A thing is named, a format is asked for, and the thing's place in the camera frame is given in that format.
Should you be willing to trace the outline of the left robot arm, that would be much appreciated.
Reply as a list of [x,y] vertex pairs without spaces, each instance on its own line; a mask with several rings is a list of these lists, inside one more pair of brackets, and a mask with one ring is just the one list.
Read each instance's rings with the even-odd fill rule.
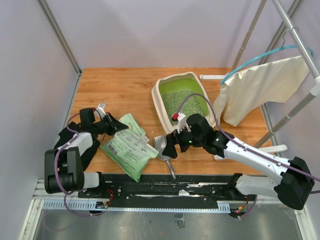
[[107,193],[102,173],[86,173],[85,169],[101,144],[98,136],[113,136],[128,126],[101,108],[83,108],[77,115],[80,122],[68,121],[54,149],[44,154],[45,191],[68,194],[89,189],[101,198]]

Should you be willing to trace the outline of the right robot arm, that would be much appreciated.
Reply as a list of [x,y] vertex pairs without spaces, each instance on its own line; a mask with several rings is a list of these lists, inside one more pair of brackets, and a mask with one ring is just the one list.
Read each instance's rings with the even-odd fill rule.
[[189,147],[203,148],[213,156],[230,159],[261,172],[263,176],[236,173],[227,186],[227,196],[238,200],[243,195],[278,198],[294,210],[302,210],[308,197],[314,194],[316,177],[300,157],[278,157],[261,151],[222,130],[215,130],[207,119],[196,113],[183,117],[182,127],[165,136],[164,156],[175,159],[176,145],[182,153]]

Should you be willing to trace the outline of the green cat litter bag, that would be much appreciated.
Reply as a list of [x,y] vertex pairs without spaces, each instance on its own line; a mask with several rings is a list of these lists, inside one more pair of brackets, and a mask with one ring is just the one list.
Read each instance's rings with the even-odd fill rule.
[[140,139],[141,136],[147,136],[147,134],[132,114],[123,115],[119,121],[127,125],[128,129],[115,133],[113,138],[100,148],[138,183],[148,161],[155,159],[158,151]]

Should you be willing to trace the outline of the white plastic bag clip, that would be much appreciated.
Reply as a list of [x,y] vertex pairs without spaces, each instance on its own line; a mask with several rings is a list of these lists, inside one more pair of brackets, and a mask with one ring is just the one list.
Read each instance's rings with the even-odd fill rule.
[[141,139],[145,144],[149,144],[149,142],[150,142],[150,139],[149,139],[146,135],[140,136],[140,139]]

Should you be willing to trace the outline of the metal litter scoop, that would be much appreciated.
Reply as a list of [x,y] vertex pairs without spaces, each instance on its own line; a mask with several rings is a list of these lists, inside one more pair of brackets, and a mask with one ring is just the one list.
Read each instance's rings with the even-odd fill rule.
[[157,158],[167,163],[168,169],[173,180],[176,180],[176,173],[171,165],[171,158],[163,154],[163,151],[167,145],[167,141],[164,135],[157,136],[153,139],[154,148],[158,151]]

